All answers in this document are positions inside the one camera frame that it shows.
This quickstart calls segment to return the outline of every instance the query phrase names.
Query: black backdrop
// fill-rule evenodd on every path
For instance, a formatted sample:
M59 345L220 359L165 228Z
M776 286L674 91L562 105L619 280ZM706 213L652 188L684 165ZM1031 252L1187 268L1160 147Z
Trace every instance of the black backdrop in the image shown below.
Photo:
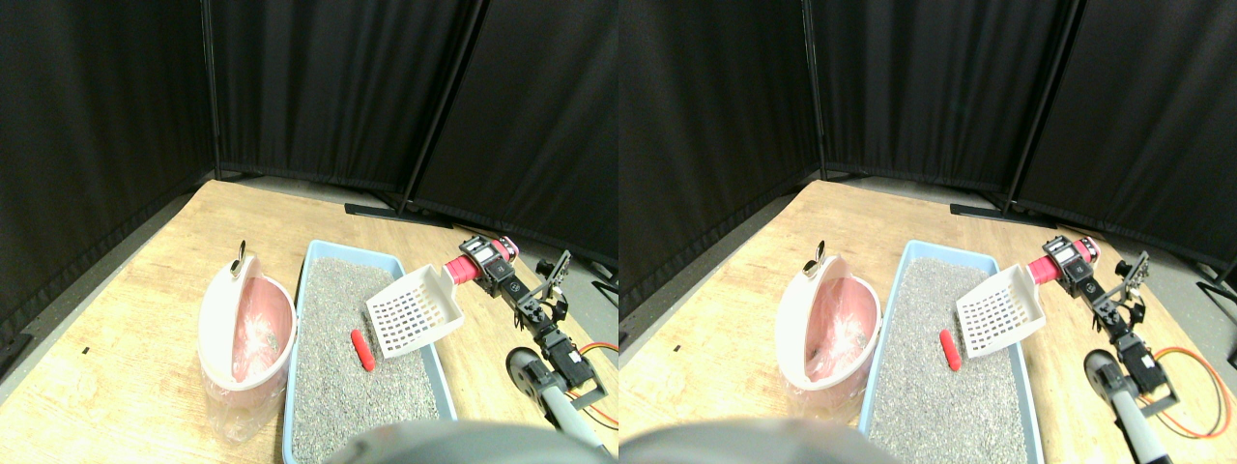
M1237 2L1092 0L1018 204L1237 259Z
M799 1L622 17L621 318L820 166Z
M1063 4L811 0L825 167L1008 191Z
M491 4L414 203L617 265L615 4Z
M0 2L0 343L213 163L197 1Z
M223 167L402 192L474 2L210 1Z

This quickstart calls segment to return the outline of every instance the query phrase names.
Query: red cylinder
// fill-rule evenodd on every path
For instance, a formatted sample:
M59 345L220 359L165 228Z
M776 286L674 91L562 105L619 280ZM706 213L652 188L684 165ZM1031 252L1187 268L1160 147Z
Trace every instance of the red cylinder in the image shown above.
M940 332L940 348L945 350L945 360L949 361L949 369L955 371L962 369L962 356L957 355L957 346L954 345L954 335L949 333L949 329Z
M353 329L353 348L356 349L356 356L361 359L361 367L365 371L374 371L374 353L370 353L370 344L365 343L365 335L361 335L361 330Z
M516 249L516 254L512 255L507 251L507 247L502 245L499 240L491 241L495 249L499 249L499 254L502 255L503 261L511 261L517 255L520 255L520 249L516 247L516 243L507 239L507 243ZM460 255L459 257L452 260L447 264L447 272L452 275L452 281L455 285L460 285L481 276L481 269L476 267L476 262L473 262L471 257Z
M1087 241L1095 245L1091 238L1086 236L1074 241L1074 247L1082 254L1082 259L1086 260L1086 262L1095 262L1095 260L1100 257L1100 246L1095 245L1096 252L1092 255L1091 250L1086 246ZM1027 265L1027 269L1030 271L1030 277L1035 280L1035 285L1055 281L1061 276L1061 270L1056 269L1056 264L1053 262L1051 256L1044 256L1032 261Z

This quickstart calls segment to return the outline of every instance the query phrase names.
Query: black base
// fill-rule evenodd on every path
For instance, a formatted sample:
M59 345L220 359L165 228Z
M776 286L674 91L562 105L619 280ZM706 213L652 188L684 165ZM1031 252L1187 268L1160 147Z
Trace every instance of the black base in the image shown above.
M1211 285L1207 282L1199 282L1199 290L1201 290L1202 293L1215 293L1221 297L1228 298L1233 303L1237 303L1237 294L1233 294L1232 292L1225 290L1223 287L1221 287L1221 285L1223 283L1216 282L1216 285ZM1232 354L1228 355L1228 365L1233 366L1233 369L1237 369L1237 350L1235 350Z
M21 354L21 350L26 349L26 345L28 345L30 340L33 339L35 337L30 334L17 334L12 338L7 346L0 349L0 379L9 375L9 367L12 367L12 365L17 361L17 356Z
M856 172L850 172L850 173L845 173L845 174L836 176L836 177L825 177L825 182L842 183L842 182L846 182L846 181L857 181L857 179L863 179L863 178L868 178L868 177L872 177L872 176L871 174L861 174L861 173L856 173Z
M1056 221L1051 219L1038 215L1023 214L1023 213L1009 212L1006 214L1001 214L999 209L975 208L956 203L949 205L949 212L951 214L965 215L969 218L1003 220L1007 223L1027 224L1040 228L1056 229Z
M396 213L395 209L388 209L388 208L374 208L374 207L364 207L360 204L345 203L344 212L348 214L364 215L370 218L391 219L391 220L401 220L404 223L433 225L435 228L444 228L444 229L453 228L452 221L443 219L440 217L418 214L408 210L403 213Z

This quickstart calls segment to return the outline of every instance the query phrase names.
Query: metal frame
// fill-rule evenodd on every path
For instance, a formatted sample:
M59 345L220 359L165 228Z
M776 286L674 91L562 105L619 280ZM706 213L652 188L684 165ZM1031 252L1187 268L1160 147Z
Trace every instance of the metal frame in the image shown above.
M210 146L215 152L215 181L223 181L219 155L219 97L215 93L214 21L210 15L210 0L202 0L202 53L207 61L207 83L210 88Z
M1065 74L1065 66L1069 62L1070 49L1074 47L1074 38L1077 36L1079 25L1082 22L1082 10L1085 6L1086 0L1070 1L1064 24L1065 35L1056 45L1056 49L1053 52L1054 59L1049 66L1045 92L1040 95L1039 104L1035 105L1035 116L1032 119L1030 130L1027 134L1027 142L1022 147L1022 156L1018 158L1018 167L1013 174L1013 183L1009 186L1009 192L1004 200L999 202L988 198L988 200L992 202L997 209L950 204L950 213L971 218L996 219L1056 229L1055 223L1047 218L1037 218L1012 212L1011 209L1018 203L1018 193L1027 177L1027 166L1030 165L1030 153L1034 151L1035 144L1039 141L1039 134L1043 131L1044 121L1048 119L1048 109L1051 106L1053 99L1056 97L1056 89L1060 87L1061 77Z
M464 69L468 62L473 58L473 49L476 48L476 41L481 36L481 25L485 20L485 12L490 7L489 0L481 0L476 5L476 10L469 17L469 30L468 40L464 42L464 48L460 51L455 62L452 63L450 79L447 87L447 92L443 92L442 98L438 100L438 108L434 110L434 119L429 124L429 131L426 134L426 141L421 145L421 152L417 153L417 162L412 167L412 176L408 177L408 183L403 188L403 199L400 202L400 208L396 209L395 215L402 217L404 209L407 209L408 203L412 202L412 194L417 191L421 184L421 176L423 167L428 163L428 157L430 150L433 150L434 144L438 141L438 135L443 130L443 120L447 113L450 111L452 103L455 100L455 94L459 92L460 84L464 80Z

